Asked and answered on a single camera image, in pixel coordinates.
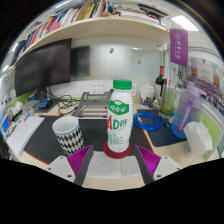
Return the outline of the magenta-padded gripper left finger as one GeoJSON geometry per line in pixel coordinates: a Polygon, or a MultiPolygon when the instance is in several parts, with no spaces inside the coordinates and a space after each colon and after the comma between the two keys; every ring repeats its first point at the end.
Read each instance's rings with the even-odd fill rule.
{"type": "Polygon", "coordinates": [[[69,156],[58,156],[47,171],[67,181],[82,186],[93,156],[93,146],[86,146],[69,156]]]}

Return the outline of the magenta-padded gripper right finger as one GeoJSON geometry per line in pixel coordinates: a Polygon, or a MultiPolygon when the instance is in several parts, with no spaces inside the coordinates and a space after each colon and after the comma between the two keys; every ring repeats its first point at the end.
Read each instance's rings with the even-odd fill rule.
{"type": "Polygon", "coordinates": [[[134,154],[139,163],[145,184],[152,183],[182,169],[182,167],[169,156],[160,157],[139,145],[134,147],[134,154]]]}

